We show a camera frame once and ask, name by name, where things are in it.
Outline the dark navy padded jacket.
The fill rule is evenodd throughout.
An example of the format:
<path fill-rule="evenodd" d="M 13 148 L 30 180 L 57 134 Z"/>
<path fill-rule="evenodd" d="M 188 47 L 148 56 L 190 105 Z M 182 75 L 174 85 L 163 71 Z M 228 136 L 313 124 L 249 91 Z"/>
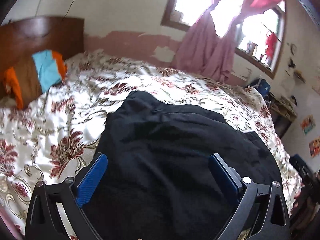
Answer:
<path fill-rule="evenodd" d="M 214 153 L 258 184 L 281 181 L 257 133 L 142 91 L 107 116 L 97 152 L 108 168 L 84 212 L 103 239 L 214 239 L 233 211 L 208 167 Z"/>

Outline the floral white red bedspread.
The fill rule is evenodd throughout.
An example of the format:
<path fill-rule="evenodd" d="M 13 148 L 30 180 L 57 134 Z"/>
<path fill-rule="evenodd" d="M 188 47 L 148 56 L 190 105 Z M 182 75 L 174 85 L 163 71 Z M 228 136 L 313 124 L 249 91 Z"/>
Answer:
<path fill-rule="evenodd" d="M 66 64 L 66 79 L 27 109 L 19 111 L 11 100 L 1 101 L 1 215 L 19 233 L 25 231 L 35 184 L 59 183 L 86 166 L 107 115 L 133 90 L 146 91 L 164 103 L 215 111 L 234 129 L 256 132 L 278 164 L 287 207 L 293 207 L 302 180 L 256 89 L 112 57 L 101 50 L 75 55 Z"/>

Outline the wooden side desk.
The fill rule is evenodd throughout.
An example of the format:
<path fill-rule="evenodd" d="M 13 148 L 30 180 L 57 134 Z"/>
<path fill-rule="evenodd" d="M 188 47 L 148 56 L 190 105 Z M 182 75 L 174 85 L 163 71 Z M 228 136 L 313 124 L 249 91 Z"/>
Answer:
<path fill-rule="evenodd" d="M 277 98 L 271 92 L 268 94 L 268 99 L 270 100 L 268 109 L 271 113 L 274 129 L 281 139 L 296 120 L 297 114 L 289 103 Z"/>

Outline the blue backpack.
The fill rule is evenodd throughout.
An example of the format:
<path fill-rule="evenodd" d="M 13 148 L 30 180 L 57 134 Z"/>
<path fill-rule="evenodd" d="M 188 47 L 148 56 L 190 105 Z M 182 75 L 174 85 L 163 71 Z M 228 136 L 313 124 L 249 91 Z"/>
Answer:
<path fill-rule="evenodd" d="M 262 78 L 256 78 L 254 79 L 249 85 L 248 87 L 251 88 L 255 88 L 260 94 L 261 96 L 264 98 L 266 96 L 268 96 L 269 91 L 271 89 L 270 84 Z"/>

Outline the orange brown blue pillow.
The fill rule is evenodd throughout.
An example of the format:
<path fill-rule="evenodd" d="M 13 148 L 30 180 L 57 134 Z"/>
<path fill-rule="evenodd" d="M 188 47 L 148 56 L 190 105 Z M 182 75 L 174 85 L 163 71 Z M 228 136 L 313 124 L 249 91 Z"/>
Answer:
<path fill-rule="evenodd" d="M 15 100 L 19 110 L 61 83 L 67 74 L 62 54 L 54 50 L 43 50 L 24 56 L 15 65 L 1 73 L 1 84 L 5 95 Z"/>

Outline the pink left curtain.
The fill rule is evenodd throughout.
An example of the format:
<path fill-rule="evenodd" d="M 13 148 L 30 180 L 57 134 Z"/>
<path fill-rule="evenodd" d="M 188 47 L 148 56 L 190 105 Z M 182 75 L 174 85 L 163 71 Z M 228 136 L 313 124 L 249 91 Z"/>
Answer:
<path fill-rule="evenodd" d="M 213 18 L 206 10 L 186 32 L 170 68 L 226 82 L 233 69 L 236 25 L 219 37 Z"/>

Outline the pink curtain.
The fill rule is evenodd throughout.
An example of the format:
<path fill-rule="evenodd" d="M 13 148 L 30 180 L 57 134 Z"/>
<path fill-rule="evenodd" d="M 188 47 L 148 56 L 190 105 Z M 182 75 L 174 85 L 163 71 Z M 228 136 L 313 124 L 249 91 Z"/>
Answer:
<path fill-rule="evenodd" d="M 236 25 L 219 37 L 213 18 L 206 10 L 186 32 L 170 68 L 226 82 L 233 69 Z"/>
<path fill-rule="evenodd" d="M 233 68 L 234 52 L 236 48 L 235 33 L 236 26 L 245 18 L 274 7 L 282 0 L 244 0 L 239 15 L 235 16 L 227 30 L 227 33 L 220 38 L 213 57 L 210 58 L 210 65 L 217 67 L 212 79 L 225 82 L 228 80 Z"/>

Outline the brown framed window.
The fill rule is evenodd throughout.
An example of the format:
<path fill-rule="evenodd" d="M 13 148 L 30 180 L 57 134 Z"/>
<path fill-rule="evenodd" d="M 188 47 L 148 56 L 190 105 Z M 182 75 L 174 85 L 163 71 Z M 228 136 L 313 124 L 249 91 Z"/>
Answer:
<path fill-rule="evenodd" d="M 221 0 L 211 11 L 216 33 L 223 37 L 232 18 L 239 13 L 242 0 Z M 187 31 L 213 0 L 168 0 L 161 24 L 166 27 Z M 274 76 L 277 71 L 279 50 L 285 30 L 285 1 L 261 14 L 249 16 L 236 26 L 236 54 L 251 64 Z M 266 39 L 271 32 L 278 38 L 272 59 L 265 55 Z"/>

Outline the red hanging decoration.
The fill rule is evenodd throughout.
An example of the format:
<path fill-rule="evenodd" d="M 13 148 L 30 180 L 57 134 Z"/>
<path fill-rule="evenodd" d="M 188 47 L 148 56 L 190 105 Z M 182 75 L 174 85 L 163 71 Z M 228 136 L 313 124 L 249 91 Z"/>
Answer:
<path fill-rule="evenodd" d="M 271 32 L 270 35 L 268 35 L 266 39 L 266 45 L 267 48 L 265 50 L 265 55 L 267 56 L 268 59 L 272 59 L 276 45 L 277 45 L 278 38 L 274 32 Z"/>

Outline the dark wooden headboard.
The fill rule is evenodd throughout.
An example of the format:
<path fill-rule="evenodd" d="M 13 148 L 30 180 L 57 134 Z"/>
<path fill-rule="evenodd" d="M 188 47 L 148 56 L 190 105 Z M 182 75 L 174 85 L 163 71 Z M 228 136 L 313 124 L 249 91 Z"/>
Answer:
<path fill-rule="evenodd" d="M 26 57 L 35 61 L 43 92 L 66 74 L 63 61 L 84 52 L 83 18 L 38 16 L 1 26 L 1 76 Z"/>

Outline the pink right curtain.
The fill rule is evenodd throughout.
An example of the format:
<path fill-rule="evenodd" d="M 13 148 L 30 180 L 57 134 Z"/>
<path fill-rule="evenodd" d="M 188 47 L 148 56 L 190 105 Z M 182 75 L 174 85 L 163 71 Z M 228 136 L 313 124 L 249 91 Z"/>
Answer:
<path fill-rule="evenodd" d="M 217 67 L 212 79 L 225 82 L 228 80 L 233 68 L 234 52 L 236 48 L 235 33 L 236 26 L 245 18 L 274 7 L 282 0 L 244 0 L 239 15 L 235 16 L 227 30 L 227 33 L 220 38 L 213 57 L 210 58 L 210 65 Z"/>

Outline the colourful cartoon wall poster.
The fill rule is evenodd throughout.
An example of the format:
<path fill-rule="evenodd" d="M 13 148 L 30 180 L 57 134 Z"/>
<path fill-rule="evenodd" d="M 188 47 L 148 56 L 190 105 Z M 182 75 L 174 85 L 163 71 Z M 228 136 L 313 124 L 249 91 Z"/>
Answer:
<path fill-rule="evenodd" d="M 313 115 L 308 115 L 300 123 L 300 127 L 305 135 L 307 135 L 313 128 L 315 128 L 315 126 L 316 124 Z"/>

